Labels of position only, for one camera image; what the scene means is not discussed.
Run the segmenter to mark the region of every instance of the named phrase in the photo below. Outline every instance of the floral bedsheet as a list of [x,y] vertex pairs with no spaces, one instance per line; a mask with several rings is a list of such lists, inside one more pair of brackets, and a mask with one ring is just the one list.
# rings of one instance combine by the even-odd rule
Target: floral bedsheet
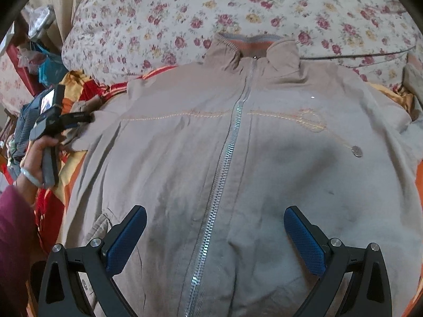
[[201,61],[217,31],[295,37],[302,58],[335,60],[386,86],[401,82],[408,50],[423,59],[398,0],[82,0],[62,58],[112,84]]

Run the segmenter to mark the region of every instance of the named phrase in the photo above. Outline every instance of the silver zipper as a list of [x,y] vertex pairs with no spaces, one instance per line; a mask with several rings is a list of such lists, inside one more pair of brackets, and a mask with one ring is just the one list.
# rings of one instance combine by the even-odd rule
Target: silver zipper
[[203,278],[203,271],[210,246],[210,240],[212,238],[214,222],[216,221],[217,210],[219,208],[220,200],[223,194],[223,188],[225,186],[226,178],[228,176],[233,150],[235,148],[236,139],[238,138],[238,132],[240,131],[242,108],[244,106],[244,102],[248,99],[248,96],[251,91],[252,77],[254,74],[255,67],[256,60],[253,59],[250,73],[247,79],[247,84],[245,85],[244,89],[245,93],[236,102],[235,107],[232,110],[232,119],[229,128],[230,132],[226,137],[225,145],[223,146],[222,152],[220,153],[219,161],[217,164],[217,168],[219,170],[216,171],[216,175],[213,179],[213,185],[210,194],[210,197],[212,197],[212,205],[210,207],[210,213],[207,219],[206,228],[204,230],[204,236],[200,246],[200,251],[198,252],[197,260],[195,263],[194,275],[191,279],[190,300],[188,301],[187,309],[185,310],[185,317],[194,316],[195,306],[198,297],[198,288],[200,287],[201,279]]

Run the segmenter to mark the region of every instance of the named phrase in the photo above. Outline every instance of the black clamp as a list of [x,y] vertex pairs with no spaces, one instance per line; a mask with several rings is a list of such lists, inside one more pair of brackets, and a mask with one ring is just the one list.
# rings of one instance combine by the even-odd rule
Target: black clamp
[[[107,317],[137,317],[113,276],[122,272],[146,223],[145,209],[135,206],[103,240],[72,249],[56,244],[44,271],[39,317],[94,316],[78,272],[88,275]],[[392,317],[388,273],[376,243],[361,249],[328,239],[296,206],[286,209],[284,224],[308,270],[320,278],[294,317],[324,317],[348,272],[352,277],[336,317]]]
[[137,317],[113,281],[122,272],[147,224],[144,207],[135,206],[104,239],[85,247],[56,244],[47,260],[39,296],[40,317],[94,317],[78,272],[86,273],[107,316]]
[[306,267],[319,277],[294,317],[325,316],[349,272],[352,277],[336,317],[392,317],[388,272],[376,243],[362,249],[328,239],[296,206],[286,209],[283,221]]

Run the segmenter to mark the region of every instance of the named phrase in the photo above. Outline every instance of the beige jacket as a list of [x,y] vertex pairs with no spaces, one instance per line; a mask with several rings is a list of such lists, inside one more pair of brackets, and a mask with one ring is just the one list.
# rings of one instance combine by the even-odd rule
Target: beige jacket
[[130,82],[80,135],[63,242],[140,204],[147,228],[115,277],[139,316],[292,316],[316,282],[284,230],[295,204],[329,238],[380,245],[399,317],[422,261],[422,113],[370,90],[292,40],[217,35],[204,64]]

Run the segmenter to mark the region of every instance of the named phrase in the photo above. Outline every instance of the camera screen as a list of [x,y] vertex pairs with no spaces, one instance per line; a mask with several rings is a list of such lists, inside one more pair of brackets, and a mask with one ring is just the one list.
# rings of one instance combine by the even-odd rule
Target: camera screen
[[43,114],[51,106],[53,106],[53,98],[54,98],[54,90],[52,90],[45,97],[43,97],[43,100],[41,100],[40,114]]

